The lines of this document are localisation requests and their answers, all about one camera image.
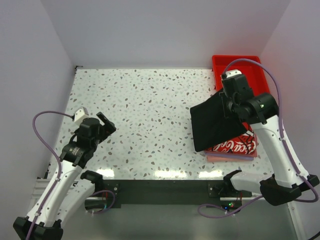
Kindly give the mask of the black t-shirt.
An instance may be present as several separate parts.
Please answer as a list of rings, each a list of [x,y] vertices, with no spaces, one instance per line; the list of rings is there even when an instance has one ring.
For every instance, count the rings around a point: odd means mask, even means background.
[[[247,132],[238,118],[226,118],[223,101],[217,91],[206,101],[190,108],[193,144],[196,152],[232,140]]]

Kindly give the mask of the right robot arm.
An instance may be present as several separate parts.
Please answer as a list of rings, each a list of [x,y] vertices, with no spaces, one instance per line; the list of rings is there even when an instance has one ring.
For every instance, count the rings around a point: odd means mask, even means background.
[[[310,174],[297,157],[285,133],[275,98],[269,93],[254,96],[239,70],[224,73],[221,82],[224,115],[249,124],[273,169],[271,175],[235,170],[223,178],[223,192],[230,197],[239,191],[258,193],[273,206],[300,201],[302,192],[314,189],[320,180]]]

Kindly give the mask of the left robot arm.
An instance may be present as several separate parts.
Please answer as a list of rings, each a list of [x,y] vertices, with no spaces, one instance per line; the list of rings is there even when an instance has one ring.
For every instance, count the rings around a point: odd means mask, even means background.
[[[17,217],[13,223],[21,240],[60,240],[66,222],[89,197],[106,193],[110,201],[101,210],[93,211],[94,215],[105,213],[116,202],[116,193],[105,187],[101,174],[84,171],[98,145],[116,131],[114,123],[102,112],[90,117],[84,107],[71,119],[78,128],[61,155],[53,154],[57,160],[53,177],[27,215]]]

